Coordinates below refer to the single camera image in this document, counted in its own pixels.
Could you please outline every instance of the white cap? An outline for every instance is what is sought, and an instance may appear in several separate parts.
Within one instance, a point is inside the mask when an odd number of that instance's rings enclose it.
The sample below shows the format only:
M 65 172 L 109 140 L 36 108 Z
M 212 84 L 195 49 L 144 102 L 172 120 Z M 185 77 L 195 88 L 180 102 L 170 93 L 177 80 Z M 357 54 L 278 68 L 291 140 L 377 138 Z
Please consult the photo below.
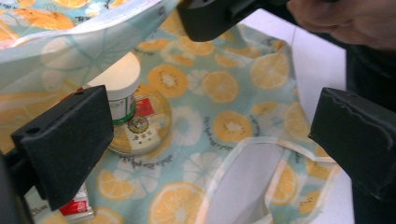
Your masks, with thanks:
M 88 86 L 105 85 L 108 100 L 119 100 L 134 93 L 140 84 L 140 63 L 131 53 L 111 65 L 105 72 L 88 83 Z

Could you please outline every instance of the human hand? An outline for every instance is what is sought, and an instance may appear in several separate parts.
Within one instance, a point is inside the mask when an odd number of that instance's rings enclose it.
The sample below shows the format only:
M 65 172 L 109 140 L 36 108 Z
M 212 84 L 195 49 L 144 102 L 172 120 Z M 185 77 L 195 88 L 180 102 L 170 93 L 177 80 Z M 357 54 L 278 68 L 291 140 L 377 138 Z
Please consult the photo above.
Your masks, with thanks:
M 372 49 L 396 51 L 396 0 L 290 0 L 288 9 L 306 30 Z

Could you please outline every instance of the black gripper pad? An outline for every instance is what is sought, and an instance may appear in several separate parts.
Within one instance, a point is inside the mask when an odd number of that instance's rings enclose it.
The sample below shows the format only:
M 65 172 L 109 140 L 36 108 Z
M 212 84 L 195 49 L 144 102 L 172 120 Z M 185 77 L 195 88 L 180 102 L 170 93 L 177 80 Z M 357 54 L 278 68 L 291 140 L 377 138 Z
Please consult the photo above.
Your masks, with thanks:
M 396 114 L 357 95 L 324 88 L 310 138 L 384 202 L 396 202 Z
M 223 34 L 266 4 L 263 0 L 185 0 L 177 12 L 189 38 L 203 42 Z
M 71 94 L 11 135 L 52 210 L 76 196 L 114 136 L 105 86 Z

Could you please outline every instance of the white jar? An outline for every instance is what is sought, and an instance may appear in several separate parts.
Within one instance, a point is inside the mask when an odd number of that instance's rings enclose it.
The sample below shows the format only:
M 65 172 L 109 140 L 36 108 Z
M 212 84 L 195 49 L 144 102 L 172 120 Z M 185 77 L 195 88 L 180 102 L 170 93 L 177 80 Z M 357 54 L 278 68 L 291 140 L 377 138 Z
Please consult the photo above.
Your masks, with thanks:
M 114 124 L 130 119 L 136 110 L 134 92 L 140 84 L 140 63 L 131 53 L 111 65 L 88 83 L 89 87 L 105 85 Z

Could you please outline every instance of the white surface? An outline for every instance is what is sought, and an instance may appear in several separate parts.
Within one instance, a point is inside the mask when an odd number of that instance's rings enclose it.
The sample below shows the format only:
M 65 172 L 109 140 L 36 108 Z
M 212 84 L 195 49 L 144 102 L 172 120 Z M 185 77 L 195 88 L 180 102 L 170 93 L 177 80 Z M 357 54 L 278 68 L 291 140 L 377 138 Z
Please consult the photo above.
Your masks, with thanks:
M 342 49 L 263 10 L 256 11 L 243 23 L 291 45 L 300 100 L 309 120 L 312 121 L 314 117 L 323 87 L 345 89 L 346 56 Z M 267 177 L 263 172 L 255 172 L 255 169 L 271 171 L 274 163 L 279 160 L 278 153 L 281 150 L 274 149 L 269 152 L 260 145 L 244 149 L 220 182 L 211 204 L 216 209 L 209 209 L 207 223 L 249 223 L 254 221 L 251 219 L 265 215 L 265 207 L 258 203 L 258 199 L 266 190 Z M 271 160 L 263 164 L 262 158 Z M 351 182 L 344 171 L 336 177 L 320 215 L 311 222 L 339 223 L 354 223 Z

